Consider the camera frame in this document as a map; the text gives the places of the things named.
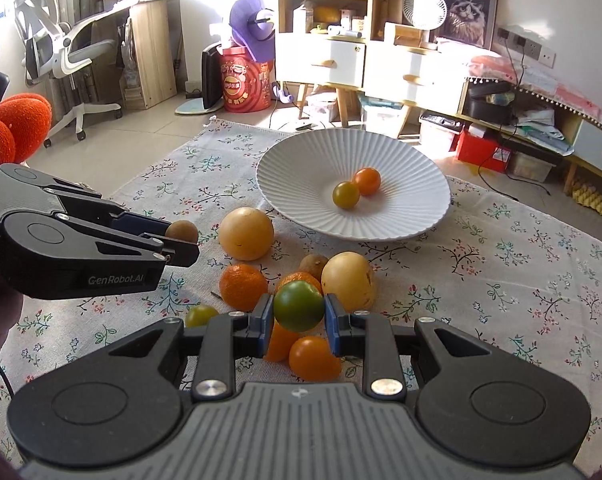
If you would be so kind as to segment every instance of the cat painting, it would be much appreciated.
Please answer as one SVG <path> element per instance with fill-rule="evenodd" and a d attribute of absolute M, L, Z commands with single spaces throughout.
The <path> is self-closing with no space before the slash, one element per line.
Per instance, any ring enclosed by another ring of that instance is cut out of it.
<path fill-rule="evenodd" d="M 445 0 L 447 17 L 439 35 L 481 48 L 492 46 L 493 0 Z"/>
<path fill-rule="evenodd" d="M 485 40 L 485 12 L 483 3 L 456 0 L 447 12 L 444 34 L 452 40 L 483 47 Z"/>

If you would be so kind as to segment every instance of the green tomato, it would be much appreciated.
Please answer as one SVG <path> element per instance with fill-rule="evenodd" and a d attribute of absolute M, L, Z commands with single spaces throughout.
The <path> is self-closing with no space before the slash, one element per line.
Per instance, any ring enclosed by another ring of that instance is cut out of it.
<path fill-rule="evenodd" d="M 194 305 L 188 310 L 185 316 L 185 326 L 192 328 L 193 326 L 206 325 L 210 318 L 218 316 L 218 310 L 209 305 Z"/>
<path fill-rule="evenodd" d="M 305 332 L 323 319 L 325 305 L 315 286 L 296 280 L 282 286 L 274 296 L 274 317 L 290 332 Z"/>
<path fill-rule="evenodd" d="M 352 209 L 359 198 L 358 186 L 354 182 L 341 182 L 332 191 L 332 202 L 341 209 Z"/>

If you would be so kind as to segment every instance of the white plate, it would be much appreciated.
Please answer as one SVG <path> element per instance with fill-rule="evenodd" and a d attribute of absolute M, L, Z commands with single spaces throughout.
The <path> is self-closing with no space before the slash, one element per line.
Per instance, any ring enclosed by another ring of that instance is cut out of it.
<path fill-rule="evenodd" d="M 361 168 L 381 173 L 381 189 L 345 211 L 332 202 L 334 187 Z M 265 199 L 313 231 L 356 241 L 417 236 L 450 207 L 450 187 L 434 162 L 400 140 L 336 128 L 297 134 L 261 157 L 257 182 Z"/>

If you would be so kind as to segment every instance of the white office chair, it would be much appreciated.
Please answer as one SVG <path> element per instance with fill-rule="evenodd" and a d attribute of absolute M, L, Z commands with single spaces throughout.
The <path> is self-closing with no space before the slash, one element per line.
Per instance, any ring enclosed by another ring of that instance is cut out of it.
<path fill-rule="evenodd" d="M 69 76 L 72 90 L 76 90 L 72 74 L 89 66 L 92 60 L 112 48 L 116 48 L 114 40 L 103 40 L 78 50 L 72 50 L 72 42 L 78 34 L 89 27 L 95 18 L 88 18 L 70 27 L 68 23 L 59 22 L 59 9 L 56 0 L 14 0 L 15 21 L 18 34 L 25 45 L 26 84 L 34 86 L 43 81 L 45 76 L 56 79 Z M 64 115 L 56 123 L 44 140 L 44 146 L 52 145 L 50 138 L 76 120 L 76 136 L 85 139 L 83 117 L 85 114 L 99 114 L 116 110 L 116 117 L 123 115 L 120 105 L 97 105 L 80 103 Z"/>

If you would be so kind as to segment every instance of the purple object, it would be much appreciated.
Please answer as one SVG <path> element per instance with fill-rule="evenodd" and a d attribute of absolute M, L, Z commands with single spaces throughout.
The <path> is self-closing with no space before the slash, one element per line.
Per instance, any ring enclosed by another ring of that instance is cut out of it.
<path fill-rule="evenodd" d="M 273 11 L 263 0 L 236 0 L 230 10 L 229 25 L 234 41 L 247 47 L 252 59 L 266 63 L 274 59 Z"/>

